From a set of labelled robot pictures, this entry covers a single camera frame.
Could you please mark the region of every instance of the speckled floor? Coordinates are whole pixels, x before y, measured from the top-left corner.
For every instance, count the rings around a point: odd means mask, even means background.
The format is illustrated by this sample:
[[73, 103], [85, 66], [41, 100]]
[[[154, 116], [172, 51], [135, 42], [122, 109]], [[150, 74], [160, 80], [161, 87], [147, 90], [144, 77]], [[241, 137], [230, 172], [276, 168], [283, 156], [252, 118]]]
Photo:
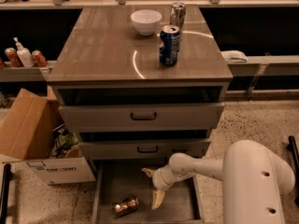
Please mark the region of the speckled floor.
[[[235, 141], [251, 139], [277, 153], [292, 165], [286, 150], [289, 135], [299, 143], [299, 100], [226, 102], [218, 128], [212, 132], [207, 156], [223, 158]], [[0, 109], [0, 125], [8, 108]], [[14, 161], [0, 155], [0, 161]], [[91, 223], [95, 183], [48, 186], [24, 162], [13, 162], [7, 223]], [[223, 223], [221, 182], [197, 176], [202, 217], [206, 223]], [[299, 223], [294, 203], [299, 189], [282, 198], [287, 224]]]

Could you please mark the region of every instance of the soda can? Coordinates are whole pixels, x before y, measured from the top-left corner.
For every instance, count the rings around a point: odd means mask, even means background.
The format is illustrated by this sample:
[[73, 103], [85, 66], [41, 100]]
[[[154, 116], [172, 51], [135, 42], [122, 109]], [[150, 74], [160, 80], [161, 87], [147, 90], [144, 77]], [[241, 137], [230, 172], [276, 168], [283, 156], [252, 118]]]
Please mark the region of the soda can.
[[160, 32], [159, 57], [164, 65], [175, 65], [178, 61], [180, 31], [178, 26], [166, 25]]
[[17, 55], [17, 51], [14, 48], [6, 49], [5, 53], [8, 56], [12, 66], [15, 66], [15, 67], [22, 66], [21, 60]]
[[6, 63], [0, 57], [0, 69], [6, 67]]
[[186, 6], [181, 2], [176, 2], [171, 5], [169, 24], [176, 25], [180, 31], [183, 29], [186, 15]]
[[122, 217], [133, 213], [139, 207], [139, 201], [136, 196], [128, 197], [122, 200], [121, 203], [112, 203], [112, 208], [117, 217]]
[[32, 52], [32, 58], [35, 60], [38, 66], [44, 67], [48, 64], [46, 58], [39, 50]]

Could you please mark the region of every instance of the drawer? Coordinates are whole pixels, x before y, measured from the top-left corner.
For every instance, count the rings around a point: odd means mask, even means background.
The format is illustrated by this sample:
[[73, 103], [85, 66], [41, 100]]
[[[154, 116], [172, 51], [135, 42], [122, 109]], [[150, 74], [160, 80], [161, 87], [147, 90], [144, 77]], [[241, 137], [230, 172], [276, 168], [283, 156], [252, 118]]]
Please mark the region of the drawer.
[[194, 157], [206, 155], [210, 139], [200, 140], [139, 140], [119, 142], [80, 142], [83, 156], [88, 160], [148, 159], [170, 157], [183, 152]]
[[74, 133], [216, 128], [224, 103], [67, 106], [59, 111]]
[[[155, 188], [141, 169], [157, 169], [164, 165], [164, 160], [99, 161], [96, 165], [98, 178], [92, 224], [204, 224], [200, 193], [193, 178], [173, 185], [166, 192], [160, 208], [150, 209]], [[113, 203], [121, 203], [130, 196], [138, 199], [138, 209], [126, 216], [116, 217], [112, 210]]]

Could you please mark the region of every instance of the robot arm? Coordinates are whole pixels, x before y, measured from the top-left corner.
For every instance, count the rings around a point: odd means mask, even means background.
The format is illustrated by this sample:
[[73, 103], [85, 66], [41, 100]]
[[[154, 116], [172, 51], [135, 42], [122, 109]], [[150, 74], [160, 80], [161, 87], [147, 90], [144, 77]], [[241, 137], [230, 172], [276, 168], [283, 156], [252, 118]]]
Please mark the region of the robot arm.
[[287, 162], [249, 140], [232, 144], [224, 160], [195, 159], [176, 153], [165, 167], [142, 171], [152, 177], [157, 189], [153, 194], [153, 210], [176, 182], [196, 174], [222, 181], [224, 224], [285, 223], [279, 195], [292, 191], [295, 183]]

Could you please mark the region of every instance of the box flap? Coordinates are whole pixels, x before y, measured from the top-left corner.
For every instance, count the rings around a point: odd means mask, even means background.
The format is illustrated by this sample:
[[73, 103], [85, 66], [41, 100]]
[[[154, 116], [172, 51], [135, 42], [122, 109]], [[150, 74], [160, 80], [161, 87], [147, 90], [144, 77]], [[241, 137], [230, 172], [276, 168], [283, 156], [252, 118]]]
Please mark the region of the box flap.
[[20, 160], [47, 158], [58, 125], [46, 99], [21, 89], [0, 127], [0, 153]]

